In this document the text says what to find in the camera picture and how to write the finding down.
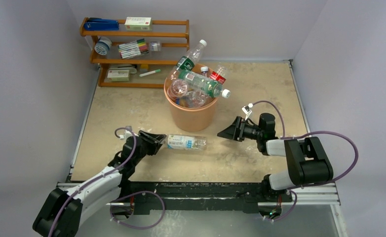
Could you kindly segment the orange plastic bin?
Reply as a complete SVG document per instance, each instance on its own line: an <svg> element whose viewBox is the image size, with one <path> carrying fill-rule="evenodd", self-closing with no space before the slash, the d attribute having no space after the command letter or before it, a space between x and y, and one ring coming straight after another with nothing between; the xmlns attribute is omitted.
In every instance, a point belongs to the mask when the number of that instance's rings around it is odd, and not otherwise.
<svg viewBox="0 0 386 237"><path fill-rule="evenodd" d="M200 108L185 108L176 104L167 94L167 88L170 86L173 78L178 76L178 72L173 66L164 81L164 96L169 104L170 114L175 125L184 131L198 132L206 129L214 120L218 105L218 98L213 99L207 105Z"/></svg>

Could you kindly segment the red label bottle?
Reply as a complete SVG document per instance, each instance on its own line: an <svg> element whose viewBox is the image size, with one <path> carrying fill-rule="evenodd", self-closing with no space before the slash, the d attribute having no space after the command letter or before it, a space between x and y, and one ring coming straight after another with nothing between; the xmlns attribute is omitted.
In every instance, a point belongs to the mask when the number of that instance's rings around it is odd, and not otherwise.
<svg viewBox="0 0 386 237"><path fill-rule="evenodd" d="M185 96L188 91L189 84L182 79L176 79L172 81L170 86L167 88L166 93L172 101L175 101Z"/></svg>
<svg viewBox="0 0 386 237"><path fill-rule="evenodd" d="M226 67L219 65L218 68L210 74L210 78L224 84L229 71Z"/></svg>

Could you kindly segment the green tinted plastic bottle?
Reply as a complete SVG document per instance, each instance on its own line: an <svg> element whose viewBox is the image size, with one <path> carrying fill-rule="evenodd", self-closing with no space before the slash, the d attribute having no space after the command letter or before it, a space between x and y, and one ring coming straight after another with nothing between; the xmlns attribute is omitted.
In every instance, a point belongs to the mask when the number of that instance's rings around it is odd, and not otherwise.
<svg viewBox="0 0 386 237"><path fill-rule="evenodd" d="M224 89L220 82L192 71L181 70L177 78L186 81L192 89L201 91L211 98L229 98L231 95L231 91Z"/></svg>

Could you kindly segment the dark green label clear bottle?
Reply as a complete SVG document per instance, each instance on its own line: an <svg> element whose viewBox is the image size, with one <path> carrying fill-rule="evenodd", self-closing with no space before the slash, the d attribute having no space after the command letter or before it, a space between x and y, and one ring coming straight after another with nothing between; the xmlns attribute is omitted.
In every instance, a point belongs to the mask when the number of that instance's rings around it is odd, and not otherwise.
<svg viewBox="0 0 386 237"><path fill-rule="evenodd" d="M196 47L189 49L187 53L181 57L181 59L177 62L175 69L177 71L191 71L202 58L206 46L207 42L201 39Z"/></svg>

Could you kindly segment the clear bottle blue label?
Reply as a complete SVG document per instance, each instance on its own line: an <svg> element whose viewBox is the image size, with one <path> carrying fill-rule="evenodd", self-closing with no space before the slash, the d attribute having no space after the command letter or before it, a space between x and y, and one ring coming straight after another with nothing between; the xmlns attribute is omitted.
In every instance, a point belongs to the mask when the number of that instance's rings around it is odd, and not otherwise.
<svg viewBox="0 0 386 237"><path fill-rule="evenodd" d="M190 91L185 95L186 106L188 108L200 108L208 102L209 98L208 95L200 91Z"/></svg>

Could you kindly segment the clear bottle purple label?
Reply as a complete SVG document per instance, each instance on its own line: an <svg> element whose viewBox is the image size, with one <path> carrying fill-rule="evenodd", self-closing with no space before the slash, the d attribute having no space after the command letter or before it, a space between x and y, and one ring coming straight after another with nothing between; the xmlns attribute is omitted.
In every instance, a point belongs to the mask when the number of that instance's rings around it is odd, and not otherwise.
<svg viewBox="0 0 386 237"><path fill-rule="evenodd" d="M204 77L209 76L209 68L207 66L203 66L200 68L200 72Z"/></svg>

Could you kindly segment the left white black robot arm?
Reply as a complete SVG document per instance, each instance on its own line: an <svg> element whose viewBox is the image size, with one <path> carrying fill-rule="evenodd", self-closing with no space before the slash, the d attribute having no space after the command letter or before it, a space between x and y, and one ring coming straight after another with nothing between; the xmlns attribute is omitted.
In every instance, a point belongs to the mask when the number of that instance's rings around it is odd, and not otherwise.
<svg viewBox="0 0 386 237"><path fill-rule="evenodd" d="M124 128L119 136L125 143L108 165L85 182L67 190L56 188L45 200L32 229L43 237L73 237L79 227L108 202L124 202L147 191L134 191L129 177L145 156L156 155L165 143L165 134Z"/></svg>

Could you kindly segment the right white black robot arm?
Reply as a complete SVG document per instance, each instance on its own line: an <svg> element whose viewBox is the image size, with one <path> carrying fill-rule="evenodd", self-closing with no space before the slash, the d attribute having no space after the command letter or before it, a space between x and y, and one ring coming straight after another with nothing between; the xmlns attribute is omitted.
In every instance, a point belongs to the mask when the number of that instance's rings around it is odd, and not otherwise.
<svg viewBox="0 0 386 237"><path fill-rule="evenodd" d="M285 157L285 171L270 174L267 184L262 185L261 195L272 201L280 195L280 190L306 184L326 183L334 176L332 165L317 137L305 139L280 139L276 136L275 117L262 113L257 125L237 116L234 122L220 131L218 137L242 142L244 139L256 141L257 149L265 156Z"/></svg>

